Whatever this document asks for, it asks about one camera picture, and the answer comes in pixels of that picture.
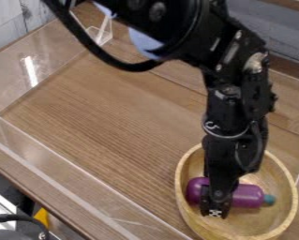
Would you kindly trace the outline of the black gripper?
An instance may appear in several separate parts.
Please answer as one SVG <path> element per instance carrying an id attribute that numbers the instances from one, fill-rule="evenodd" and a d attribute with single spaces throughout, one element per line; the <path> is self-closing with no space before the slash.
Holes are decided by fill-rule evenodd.
<path id="1" fill-rule="evenodd" d="M 228 217 L 232 192 L 238 189 L 239 178 L 259 170 L 267 142 L 267 118 L 252 122 L 247 132 L 238 138 L 220 139 L 211 135 L 203 138 L 204 175 L 210 179 L 210 185 L 203 184 L 197 194 L 203 217 Z"/>

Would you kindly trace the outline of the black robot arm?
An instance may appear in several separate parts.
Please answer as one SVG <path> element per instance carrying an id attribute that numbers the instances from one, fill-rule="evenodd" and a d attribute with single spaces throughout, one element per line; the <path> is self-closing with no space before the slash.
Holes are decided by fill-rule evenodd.
<path id="1" fill-rule="evenodd" d="M 43 0 L 80 44 L 108 65 L 148 71 L 179 60 L 199 68 L 208 92 L 201 118 L 204 174 L 197 204 L 203 216 L 226 218 L 240 177 L 256 173 L 268 142 L 267 114 L 276 95 L 266 41 L 230 16 L 227 0 L 91 0 L 129 29 L 148 58 L 127 63 L 91 39 L 69 13 L 69 1 Z"/>

